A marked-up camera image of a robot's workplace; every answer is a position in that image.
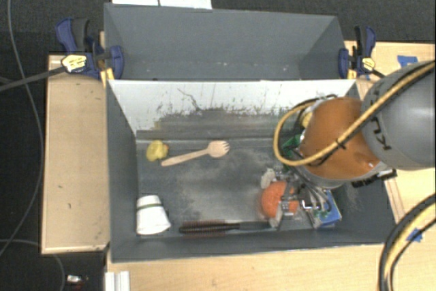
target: black floor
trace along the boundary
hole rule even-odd
[[[109,0],[12,0],[12,26],[26,75],[46,69],[49,52],[59,50],[56,22],[87,17],[92,29],[103,29],[102,4]],[[372,26],[379,41],[435,42],[435,0],[212,0],[215,8],[332,14],[344,38],[354,39],[354,25]],[[19,79],[7,29],[7,0],[0,0],[0,84]],[[44,83],[30,85],[44,126]],[[37,127],[24,88],[0,93],[0,240],[7,239],[32,197],[40,166]],[[41,197],[38,196],[17,239],[39,241]],[[82,275],[81,290],[100,290],[102,253],[62,255],[65,274]],[[0,290],[58,290],[59,267],[38,248],[11,244],[0,257]]]

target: black brush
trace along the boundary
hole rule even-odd
[[[226,221],[191,221],[184,222],[178,229],[181,234],[208,234],[227,232],[228,230],[254,231],[271,228],[267,221],[226,222]]]

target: gray box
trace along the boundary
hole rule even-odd
[[[343,216],[334,228],[314,230],[302,220],[280,232],[178,233],[190,220],[264,219],[260,177],[277,165],[271,145],[279,117],[304,99],[345,95],[352,85],[325,80],[338,76],[343,40],[336,18],[108,4],[105,33],[107,46],[123,47],[128,79],[110,81],[106,94],[113,262],[386,239],[395,222],[380,182],[334,190]],[[202,149],[213,139],[228,140],[231,150],[221,159],[162,168],[145,160],[154,139],[168,143],[171,155]],[[136,200],[145,194],[159,195],[172,222],[158,236],[136,234]]]

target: yellow cable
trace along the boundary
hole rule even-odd
[[[388,253],[388,257],[386,259],[386,265],[384,270],[385,278],[388,276],[389,271],[392,267],[395,258],[398,256],[400,251],[403,249],[405,244],[407,243],[407,238],[409,238],[410,234],[415,230],[415,228],[422,227],[429,218],[429,216],[433,213],[433,210],[436,209],[436,203],[426,207],[423,211],[416,215],[413,221],[411,221],[403,230],[403,232],[396,239],[394,245],[390,248]]]
[[[368,117],[377,110],[384,102],[386,102],[388,99],[390,99],[393,95],[398,93],[405,85],[409,84],[411,81],[415,80],[419,76],[431,71],[435,67],[435,62],[425,65],[423,68],[418,69],[416,72],[410,74],[409,76],[406,76],[405,78],[402,78],[399,80],[398,84],[391,87],[387,92],[384,93],[371,107],[369,107],[360,117],[354,121],[354,123],[344,131],[344,133],[339,136],[337,139],[337,142],[331,143],[326,148],[322,149],[318,153],[311,155],[310,157],[306,157],[304,159],[300,160],[290,160],[285,157],[283,157],[280,154],[279,150],[279,134],[281,131],[281,128],[283,127],[283,124],[285,121],[294,113],[298,112],[299,110],[303,110],[315,102],[308,102],[307,104],[303,104],[302,106],[296,107],[291,109],[289,112],[287,112],[283,117],[280,119],[279,123],[276,126],[275,132],[274,132],[274,139],[272,142],[272,149],[274,150],[274,154],[276,158],[282,162],[285,165],[288,166],[299,166],[299,165],[305,165],[309,164],[311,162],[314,162],[315,160],[321,159],[323,156],[329,154],[329,152],[333,151],[335,148],[338,147],[339,144],[343,143],[349,135],[351,135],[362,123],[364,123]]]

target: wooden table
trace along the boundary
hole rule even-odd
[[[435,59],[434,45],[377,43],[373,58],[387,74],[397,55]],[[60,57],[50,57],[50,68]],[[93,251],[109,241],[108,179],[105,173],[104,91],[84,76],[48,82],[42,253]],[[388,182],[397,218],[435,191],[435,169],[399,172]],[[129,271],[139,290],[375,290],[381,245],[256,255],[112,264]],[[396,272],[396,290],[430,290],[436,284],[436,233],[414,243]]]

